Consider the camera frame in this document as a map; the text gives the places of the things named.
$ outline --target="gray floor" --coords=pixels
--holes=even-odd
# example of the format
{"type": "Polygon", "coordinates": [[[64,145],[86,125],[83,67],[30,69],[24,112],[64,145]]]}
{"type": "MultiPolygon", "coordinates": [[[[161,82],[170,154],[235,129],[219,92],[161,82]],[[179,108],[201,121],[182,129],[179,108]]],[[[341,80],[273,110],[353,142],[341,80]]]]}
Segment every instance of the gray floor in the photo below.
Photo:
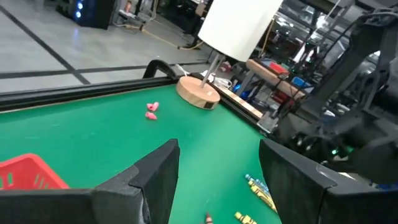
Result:
{"type": "MultiPolygon", "coordinates": [[[[123,28],[112,26],[101,30],[80,27],[49,5],[43,10],[36,10],[34,0],[0,0],[0,5],[90,83],[141,78],[144,69],[134,67],[142,68],[153,59],[170,64],[201,63],[183,66],[189,72],[202,72],[208,68],[204,64],[210,52],[207,47],[202,50],[178,50],[159,39],[123,28]],[[89,68],[115,67],[127,68],[115,72],[84,72],[89,68]]],[[[157,21],[161,23],[152,22],[147,27],[149,32],[175,45],[184,45],[190,40],[178,27],[160,16],[157,21]]],[[[0,12],[0,93],[83,85],[72,73],[51,72],[66,69],[64,64],[0,12]]]]}

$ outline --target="black equipment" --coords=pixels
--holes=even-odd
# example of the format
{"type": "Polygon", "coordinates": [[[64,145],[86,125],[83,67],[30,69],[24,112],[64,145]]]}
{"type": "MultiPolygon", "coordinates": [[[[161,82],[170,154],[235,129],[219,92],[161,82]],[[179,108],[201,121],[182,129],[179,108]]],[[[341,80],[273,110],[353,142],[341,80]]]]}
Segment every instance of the black equipment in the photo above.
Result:
{"type": "Polygon", "coordinates": [[[168,223],[179,157],[171,139],[94,189],[0,190],[0,223],[168,223]]]}
{"type": "Polygon", "coordinates": [[[272,138],[333,170],[355,172],[377,184],[398,182],[398,95],[391,77],[398,77],[398,14],[380,9],[358,18],[346,52],[308,98],[279,115],[272,138]],[[356,108],[341,117],[325,116],[339,86],[378,50],[376,69],[356,108]]]}
{"type": "Polygon", "coordinates": [[[115,0],[71,0],[69,15],[79,25],[108,29],[115,0]]]}
{"type": "Polygon", "coordinates": [[[378,190],[268,139],[260,142],[264,179],[283,224],[396,224],[398,190],[378,190]]]}

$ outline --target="yellow crayon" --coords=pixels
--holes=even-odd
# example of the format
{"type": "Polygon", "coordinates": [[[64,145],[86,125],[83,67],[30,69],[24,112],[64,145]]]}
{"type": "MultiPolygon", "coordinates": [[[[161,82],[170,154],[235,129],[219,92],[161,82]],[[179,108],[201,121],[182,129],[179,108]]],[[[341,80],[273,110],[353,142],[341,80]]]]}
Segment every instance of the yellow crayon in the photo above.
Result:
{"type": "Polygon", "coordinates": [[[237,218],[242,224],[257,224],[249,215],[242,215],[240,212],[235,213],[235,218],[237,218]]]}
{"type": "Polygon", "coordinates": [[[250,189],[253,191],[263,202],[265,202],[268,206],[270,206],[273,211],[277,212],[274,201],[271,196],[265,194],[260,187],[258,187],[253,181],[249,181],[250,189]]]}

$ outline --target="white lampshade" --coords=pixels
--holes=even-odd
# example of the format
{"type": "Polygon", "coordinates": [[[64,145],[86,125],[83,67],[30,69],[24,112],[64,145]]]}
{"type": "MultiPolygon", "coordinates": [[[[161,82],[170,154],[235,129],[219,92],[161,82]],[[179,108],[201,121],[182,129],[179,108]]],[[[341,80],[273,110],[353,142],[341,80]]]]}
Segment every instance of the white lampshade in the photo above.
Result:
{"type": "Polygon", "coordinates": [[[199,38],[236,60],[249,59],[283,0],[214,0],[199,38]]]}

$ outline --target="desk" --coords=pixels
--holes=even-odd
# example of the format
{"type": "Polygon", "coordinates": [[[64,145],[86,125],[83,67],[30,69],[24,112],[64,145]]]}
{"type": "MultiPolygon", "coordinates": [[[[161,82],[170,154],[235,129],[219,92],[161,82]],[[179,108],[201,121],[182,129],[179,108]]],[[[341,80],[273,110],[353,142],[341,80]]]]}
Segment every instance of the desk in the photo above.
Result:
{"type": "Polygon", "coordinates": [[[289,82],[281,81],[275,73],[266,69],[264,66],[260,65],[255,60],[249,59],[246,62],[246,66],[248,69],[250,69],[250,71],[248,71],[246,77],[244,78],[244,80],[241,84],[240,89],[236,92],[236,94],[238,96],[240,96],[242,94],[242,92],[247,87],[247,85],[250,83],[251,79],[253,78],[253,76],[255,74],[259,75],[261,78],[263,78],[265,81],[267,81],[271,85],[273,85],[273,86],[277,85],[277,88],[280,91],[283,91],[288,96],[295,95],[295,99],[305,96],[304,92],[298,91],[298,89],[296,87],[294,87],[293,85],[291,85],[289,82]]]}
{"type": "Polygon", "coordinates": [[[238,223],[234,214],[241,212],[279,224],[244,178],[262,177],[263,136],[222,91],[214,110],[201,110],[177,94],[176,82],[146,78],[3,96],[0,109],[22,108],[0,114],[0,161],[33,152],[71,188],[90,188],[177,138],[180,168],[169,223],[203,223],[206,212],[215,223],[238,223]],[[148,120],[146,104],[155,101],[158,120],[148,120]]]}

